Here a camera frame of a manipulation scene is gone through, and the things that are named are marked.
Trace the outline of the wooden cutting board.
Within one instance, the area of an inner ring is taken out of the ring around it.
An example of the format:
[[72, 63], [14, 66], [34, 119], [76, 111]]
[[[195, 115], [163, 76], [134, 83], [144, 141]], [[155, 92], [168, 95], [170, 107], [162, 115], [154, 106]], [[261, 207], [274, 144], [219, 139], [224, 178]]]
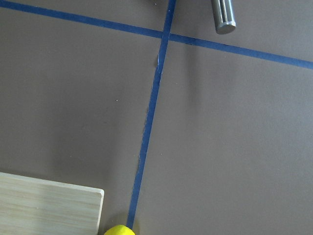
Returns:
[[2, 172], [2, 235], [96, 235], [104, 191]]

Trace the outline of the yellow lemon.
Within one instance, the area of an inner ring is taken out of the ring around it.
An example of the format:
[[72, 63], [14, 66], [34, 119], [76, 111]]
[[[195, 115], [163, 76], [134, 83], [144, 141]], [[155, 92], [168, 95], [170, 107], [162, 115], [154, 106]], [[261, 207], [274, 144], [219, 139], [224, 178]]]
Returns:
[[108, 229], [104, 235], [135, 235], [135, 233], [125, 225], [116, 225]]

